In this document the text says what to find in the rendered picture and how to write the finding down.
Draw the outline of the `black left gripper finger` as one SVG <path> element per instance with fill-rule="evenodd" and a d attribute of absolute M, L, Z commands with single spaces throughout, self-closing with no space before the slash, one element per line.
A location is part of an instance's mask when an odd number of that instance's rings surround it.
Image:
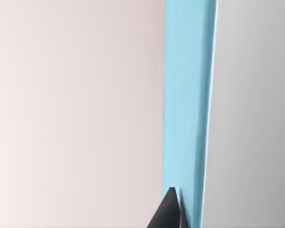
<path fill-rule="evenodd" d="M 174 187 L 169 187 L 147 228 L 180 228 L 180 207 Z"/>

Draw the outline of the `light blue rack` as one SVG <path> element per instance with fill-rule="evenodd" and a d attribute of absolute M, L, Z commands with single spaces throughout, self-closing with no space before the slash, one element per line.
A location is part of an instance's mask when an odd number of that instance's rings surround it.
<path fill-rule="evenodd" d="M 162 192 L 201 228 L 218 0 L 165 0 Z"/>

